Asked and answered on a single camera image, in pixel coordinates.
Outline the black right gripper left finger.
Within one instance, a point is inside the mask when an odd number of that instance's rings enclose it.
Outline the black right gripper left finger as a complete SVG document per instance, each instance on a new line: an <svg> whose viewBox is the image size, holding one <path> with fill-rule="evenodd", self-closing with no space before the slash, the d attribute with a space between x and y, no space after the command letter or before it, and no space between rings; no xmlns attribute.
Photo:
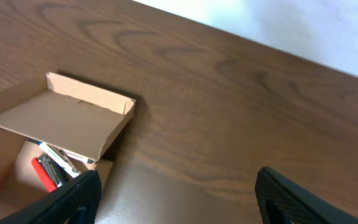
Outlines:
<svg viewBox="0 0 358 224"><path fill-rule="evenodd" d="M93 224L102 197L99 172L87 170L0 224Z"/></svg>

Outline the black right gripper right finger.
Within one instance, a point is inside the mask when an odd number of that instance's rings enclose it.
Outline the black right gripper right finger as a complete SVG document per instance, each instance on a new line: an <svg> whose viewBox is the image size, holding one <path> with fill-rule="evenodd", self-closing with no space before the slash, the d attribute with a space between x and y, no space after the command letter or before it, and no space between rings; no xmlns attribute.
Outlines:
<svg viewBox="0 0 358 224"><path fill-rule="evenodd" d="M268 166L257 173L255 194L263 224L358 224L358 218Z"/></svg>

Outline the red multi-tool pocket knife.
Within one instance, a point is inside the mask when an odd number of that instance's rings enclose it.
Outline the red multi-tool pocket knife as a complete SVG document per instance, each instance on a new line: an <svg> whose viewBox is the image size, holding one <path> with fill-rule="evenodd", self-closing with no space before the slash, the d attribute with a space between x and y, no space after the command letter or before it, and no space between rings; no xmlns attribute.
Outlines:
<svg viewBox="0 0 358 224"><path fill-rule="evenodd" d="M31 164L48 192L56 190L69 181L63 169L46 154L33 158Z"/></svg>

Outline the blue whiteboard marker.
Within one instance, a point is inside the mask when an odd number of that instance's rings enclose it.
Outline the blue whiteboard marker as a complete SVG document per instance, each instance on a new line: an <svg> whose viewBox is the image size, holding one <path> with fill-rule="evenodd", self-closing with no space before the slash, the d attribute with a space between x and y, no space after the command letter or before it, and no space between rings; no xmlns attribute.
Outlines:
<svg viewBox="0 0 358 224"><path fill-rule="evenodd" d="M73 165L68 156L61 149L47 144L46 142L41 142L35 139L28 138L28 141L36 143L44 153L46 153L51 159L53 159L69 176L72 178L78 177L81 172Z"/></svg>

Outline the black whiteboard marker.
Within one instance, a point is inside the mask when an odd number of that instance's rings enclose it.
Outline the black whiteboard marker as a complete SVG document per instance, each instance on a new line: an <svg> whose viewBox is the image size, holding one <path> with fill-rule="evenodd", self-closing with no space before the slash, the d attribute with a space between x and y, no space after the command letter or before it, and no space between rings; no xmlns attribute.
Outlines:
<svg viewBox="0 0 358 224"><path fill-rule="evenodd" d="M70 151L65 151L65 150L61 149L60 153L66 155L69 158L81 161L84 164L94 164L95 163L95 160L92 160L92 159L90 159L88 157L85 157L85 156L81 156L79 154L75 154L75 153L70 152Z"/></svg>

